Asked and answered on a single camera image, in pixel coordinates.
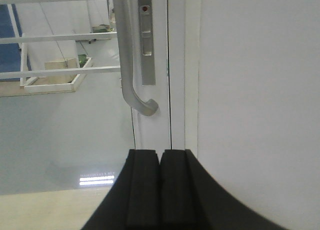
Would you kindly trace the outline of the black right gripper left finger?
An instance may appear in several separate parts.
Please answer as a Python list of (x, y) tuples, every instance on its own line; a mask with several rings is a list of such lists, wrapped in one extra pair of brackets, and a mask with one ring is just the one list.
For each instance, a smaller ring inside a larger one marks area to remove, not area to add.
[(155, 150), (128, 152), (125, 164), (84, 230), (157, 230), (160, 165)]

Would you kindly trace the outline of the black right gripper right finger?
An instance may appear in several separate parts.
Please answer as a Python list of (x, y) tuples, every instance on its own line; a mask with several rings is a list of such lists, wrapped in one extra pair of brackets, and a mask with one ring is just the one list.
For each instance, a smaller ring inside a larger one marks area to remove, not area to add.
[(160, 161), (163, 230), (281, 230), (241, 203), (186, 150), (166, 150)]

